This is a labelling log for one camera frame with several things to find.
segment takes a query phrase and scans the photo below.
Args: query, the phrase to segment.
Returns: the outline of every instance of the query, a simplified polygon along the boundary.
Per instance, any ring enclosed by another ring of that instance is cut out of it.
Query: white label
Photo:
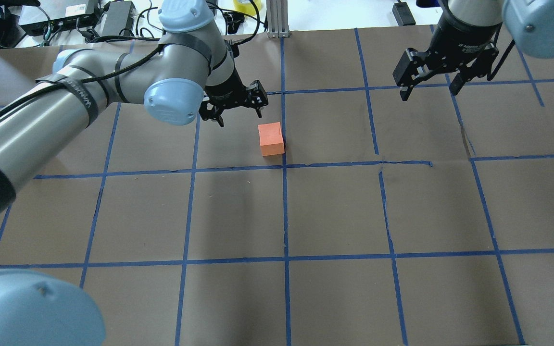
[[[71,17],[73,15],[85,14],[86,9],[86,4],[68,6],[65,8],[65,16]]]

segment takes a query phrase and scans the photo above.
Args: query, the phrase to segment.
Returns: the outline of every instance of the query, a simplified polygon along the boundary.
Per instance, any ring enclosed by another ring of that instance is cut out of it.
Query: orange cube
[[[281,123],[260,124],[260,150],[262,156],[279,155],[286,153],[281,134]]]

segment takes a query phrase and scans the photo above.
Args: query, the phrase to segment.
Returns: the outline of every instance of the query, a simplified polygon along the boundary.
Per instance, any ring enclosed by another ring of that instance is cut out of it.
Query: power adapter
[[[103,37],[130,35],[134,25],[134,11],[136,11],[136,7],[131,1],[109,2],[101,35]]]
[[[409,10],[407,2],[401,2],[401,0],[399,0],[398,3],[394,4],[393,14],[399,26],[416,25],[416,20],[414,20],[414,16],[412,15],[412,11]]]

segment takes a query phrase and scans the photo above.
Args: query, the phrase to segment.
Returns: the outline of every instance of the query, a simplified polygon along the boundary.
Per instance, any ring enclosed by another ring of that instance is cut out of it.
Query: light blue joint cover
[[[504,24],[532,57],[554,58],[554,0],[505,0]]]
[[[99,346],[94,301],[79,287],[26,269],[0,269],[0,346]]]
[[[66,49],[62,50],[57,55],[57,59],[55,59],[55,62],[52,63],[52,72],[56,73],[59,70],[61,70],[64,67],[64,64],[66,61],[68,61],[68,58],[71,57],[73,53],[78,52],[79,50],[89,50],[89,49]]]
[[[145,109],[152,117],[173,125],[187,125],[196,119],[204,90],[198,83],[169,78],[153,83],[145,92]]]
[[[214,20],[206,0],[164,0],[158,13],[162,26],[170,33],[193,31]]]

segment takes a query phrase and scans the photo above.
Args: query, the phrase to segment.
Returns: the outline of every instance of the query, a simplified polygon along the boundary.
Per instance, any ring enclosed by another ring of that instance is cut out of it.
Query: black wire
[[[142,17],[143,13],[149,12],[149,11],[155,10],[155,9],[157,9],[157,7],[149,7],[147,9],[142,10],[142,12],[138,14],[138,19],[136,20],[136,36],[140,35],[140,33],[138,32],[138,24],[140,23],[140,18]]]
[[[140,59],[139,61],[133,63],[130,66],[122,68],[122,69],[120,69],[116,72],[105,74],[103,76],[81,79],[80,82],[85,84],[85,83],[103,81],[105,79],[109,79],[109,78],[118,76],[120,74],[129,72],[129,71],[133,70],[134,68],[137,68],[137,67],[147,63],[147,61],[149,61],[153,56],[160,53],[163,48],[164,48],[163,44],[158,44],[158,46],[154,50],[152,50],[150,53],[148,53],[148,55],[146,55],[145,57],[143,57],[142,59]],[[26,96],[21,97],[20,99],[14,101],[13,103],[7,105],[6,107],[4,107],[0,110],[0,120],[2,120],[4,118],[4,116],[6,116],[7,113],[15,110],[17,107],[23,105],[25,102],[31,101],[31,100],[35,99],[36,97],[42,96],[42,95],[44,95],[46,93],[49,93],[51,91],[59,90],[60,88],[64,88],[64,86],[61,85],[61,84],[50,85],[50,86],[47,86],[45,88],[41,88],[40,90],[37,90],[35,92],[32,92],[31,94],[28,94]]]
[[[121,29],[121,31],[119,31],[119,36],[121,36],[121,33],[125,33],[126,31],[129,31],[129,34],[130,35],[134,35],[134,31],[132,31],[132,29],[128,29],[128,28],[123,28]]]
[[[253,34],[250,37],[247,37],[246,39],[233,44],[233,46],[240,46],[244,43],[247,43],[247,42],[253,40],[255,35],[257,35],[258,30],[260,29],[260,10],[258,9],[258,6],[255,5],[255,2],[253,2],[253,0],[249,0],[249,2],[253,6],[253,9],[255,9],[255,15],[256,15],[256,21],[257,21],[256,24],[255,24],[255,30],[253,31]]]
[[[248,15],[247,13],[243,13],[243,12],[239,12],[239,11],[234,11],[234,10],[229,10],[229,9],[222,9],[221,7],[217,7],[217,6],[214,6],[213,4],[208,4],[209,5],[209,8],[210,9],[216,9],[216,10],[219,10],[222,12],[222,16],[224,15],[224,12],[230,12],[230,13],[239,13],[239,14],[242,14],[246,17],[249,17],[249,18],[252,18],[253,20],[258,20],[258,18],[252,16],[252,15]]]
[[[487,81],[492,81],[495,78],[495,75],[497,75],[497,72],[499,72],[499,69],[502,67],[502,65],[506,61],[506,58],[508,57],[508,54],[510,54],[510,51],[512,50],[512,48],[514,48],[514,45],[515,45],[515,42],[514,42],[514,40],[512,40],[512,42],[510,42],[510,44],[508,45],[508,48],[506,48],[506,51],[502,55],[502,58],[499,59],[499,63],[497,63],[497,66],[495,67],[495,70],[493,70],[493,72],[491,74],[486,76]]]
[[[493,43],[497,46],[497,41],[499,40],[499,33],[502,30],[503,23],[499,24],[499,27],[497,28],[497,31],[495,32],[495,38],[493,39]]]
[[[115,35],[106,35],[103,37],[97,37],[93,40],[91,40],[88,43],[99,43],[99,42],[120,42],[120,41],[130,41],[133,39],[137,39],[139,41],[160,41],[159,38],[148,38],[148,37],[122,37],[122,36],[115,36]]]
[[[153,7],[153,2],[151,0],[149,0],[149,7]],[[149,24],[149,26],[151,26],[154,29],[158,29],[160,31],[163,31],[164,30],[163,28],[158,28],[155,25],[151,24],[151,21],[149,21],[149,13],[151,13],[151,11],[147,11],[147,24]]]
[[[151,32],[151,30],[149,30],[147,28],[140,28],[140,36],[141,37],[145,37],[145,35],[142,34],[143,30],[147,30],[151,34],[151,38],[155,38],[155,35]]]

